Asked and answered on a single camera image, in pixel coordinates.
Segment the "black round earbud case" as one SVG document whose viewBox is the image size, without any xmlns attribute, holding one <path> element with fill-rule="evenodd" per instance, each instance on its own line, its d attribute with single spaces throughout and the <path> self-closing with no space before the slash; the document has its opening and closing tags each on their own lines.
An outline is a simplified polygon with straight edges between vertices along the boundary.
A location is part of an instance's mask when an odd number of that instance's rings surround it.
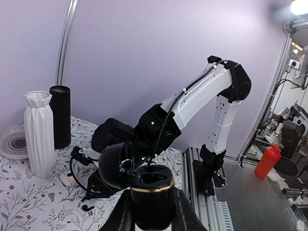
<svg viewBox="0 0 308 231">
<path fill-rule="evenodd" d="M 99 157 L 99 168 L 119 173 L 109 185 L 130 191 L 132 231 L 166 229 L 175 216 L 175 182 L 171 170 L 164 165 L 144 165 L 145 156 L 138 154 L 131 142 L 105 148 Z"/>
</svg>

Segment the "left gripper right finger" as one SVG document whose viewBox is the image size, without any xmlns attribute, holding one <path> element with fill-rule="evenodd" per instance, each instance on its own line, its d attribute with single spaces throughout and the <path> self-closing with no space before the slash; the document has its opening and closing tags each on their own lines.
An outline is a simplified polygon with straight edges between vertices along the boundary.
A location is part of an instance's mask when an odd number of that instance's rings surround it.
<svg viewBox="0 0 308 231">
<path fill-rule="evenodd" d="M 178 188 L 175 189 L 175 206 L 173 231 L 208 231 L 197 217 L 183 190 Z"/>
</svg>

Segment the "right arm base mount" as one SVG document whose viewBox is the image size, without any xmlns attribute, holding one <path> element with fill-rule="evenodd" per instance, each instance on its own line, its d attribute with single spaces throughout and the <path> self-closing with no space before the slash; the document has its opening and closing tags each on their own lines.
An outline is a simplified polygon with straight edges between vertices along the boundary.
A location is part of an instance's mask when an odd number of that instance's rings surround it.
<svg viewBox="0 0 308 231">
<path fill-rule="evenodd" d="M 216 154 L 211 152 L 205 144 L 202 145 L 200 151 L 202 161 L 193 160 L 192 164 L 198 194 L 204 196 L 215 195 L 212 179 L 215 173 L 223 166 L 225 154 L 226 150 Z"/>
</svg>

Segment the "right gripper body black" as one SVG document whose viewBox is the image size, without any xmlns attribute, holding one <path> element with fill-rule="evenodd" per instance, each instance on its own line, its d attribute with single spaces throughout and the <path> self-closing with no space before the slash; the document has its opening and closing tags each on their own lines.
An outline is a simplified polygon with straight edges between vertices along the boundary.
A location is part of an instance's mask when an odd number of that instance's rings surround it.
<svg viewBox="0 0 308 231">
<path fill-rule="evenodd" d="M 95 170 L 88 178 L 84 200 L 95 198 L 110 198 L 117 192 L 125 189 L 109 185 L 106 180 L 116 181 L 119 173 L 111 168 Z"/>
</svg>

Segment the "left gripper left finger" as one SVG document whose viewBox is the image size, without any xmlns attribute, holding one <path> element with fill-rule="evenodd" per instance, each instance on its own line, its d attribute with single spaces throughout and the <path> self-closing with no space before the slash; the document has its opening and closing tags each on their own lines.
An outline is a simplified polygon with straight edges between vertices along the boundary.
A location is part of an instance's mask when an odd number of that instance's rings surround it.
<svg viewBox="0 0 308 231">
<path fill-rule="evenodd" d="M 130 191 L 124 190 L 114 209 L 99 231 L 131 231 L 132 213 Z"/>
</svg>

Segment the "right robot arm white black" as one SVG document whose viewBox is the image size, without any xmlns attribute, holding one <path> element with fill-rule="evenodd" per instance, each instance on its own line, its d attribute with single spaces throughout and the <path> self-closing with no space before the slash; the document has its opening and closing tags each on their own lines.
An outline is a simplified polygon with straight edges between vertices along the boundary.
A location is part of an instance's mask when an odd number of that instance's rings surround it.
<svg viewBox="0 0 308 231">
<path fill-rule="evenodd" d="M 152 164 L 181 135 L 189 121 L 212 99 L 216 99 L 211 132 L 201 149 L 194 172 L 199 191 L 207 193 L 211 180 L 223 165 L 226 143 L 238 105 L 247 98 L 251 80 L 234 61 L 208 57 L 208 65 L 179 93 L 155 104 L 136 126 L 109 118 L 99 125 L 91 140 L 99 153 L 97 170 L 89 177 L 86 198 L 108 198 L 129 186 L 136 169 Z"/>
</svg>

